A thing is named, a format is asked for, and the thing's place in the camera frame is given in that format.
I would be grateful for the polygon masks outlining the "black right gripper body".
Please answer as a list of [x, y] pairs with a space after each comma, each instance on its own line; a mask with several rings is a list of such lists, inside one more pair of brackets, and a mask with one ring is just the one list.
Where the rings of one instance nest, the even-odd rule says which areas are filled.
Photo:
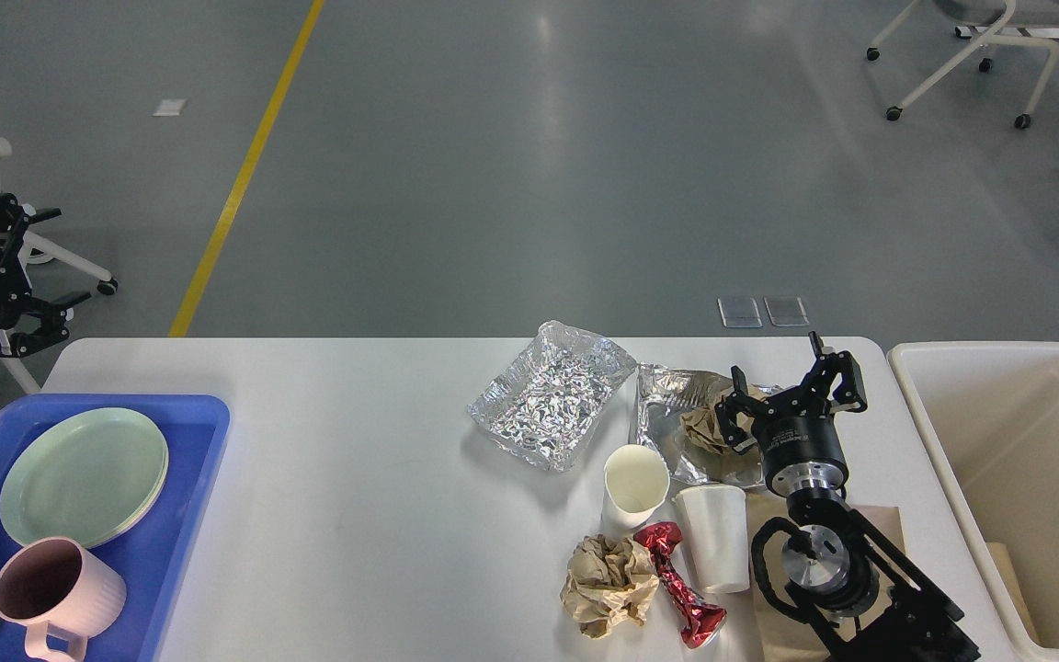
[[832, 416], [780, 416], [756, 422], [765, 486], [779, 497], [804, 487], [841, 493], [849, 469]]

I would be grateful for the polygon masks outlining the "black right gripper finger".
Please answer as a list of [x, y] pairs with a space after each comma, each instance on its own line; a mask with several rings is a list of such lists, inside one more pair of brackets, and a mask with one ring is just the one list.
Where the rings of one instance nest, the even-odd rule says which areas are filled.
[[808, 339], [814, 364], [800, 384], [778, 393], [778, 409], [805, 417], [832, 417], [837, 412], [869, 409], [860, 366], [850, 352], [825, 347], [818, 332], [810, 332]]
[[744, 416], [751, 419], [751, 423], [756, 423], [769, 414], [769, 402], [751, 394], [746, 374], [740, 366], [732, 366], [731, 380], [730, 393], [715, 404], [714, 415], [726, 448], [736, 455], [744, 455], [757, 444], [757, 439], [752, 432], [741, 428], [739, 417]]

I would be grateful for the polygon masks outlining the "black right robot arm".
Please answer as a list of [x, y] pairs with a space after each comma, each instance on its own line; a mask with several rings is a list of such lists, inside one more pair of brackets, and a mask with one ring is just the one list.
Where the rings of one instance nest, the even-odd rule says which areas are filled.
[[789, 511], [749, 545], [764, 600], [808, 625], [832, 661], [975, 661], [957, 604], [846, 502], [834, 414], [869, 402], [852, 355], [815, 332], [808, 339], [814, 361], [798, 384], [759, 399], [734, 366], [732, 390], [713, 408], [726, 447], [759, 452], [766, 487]]

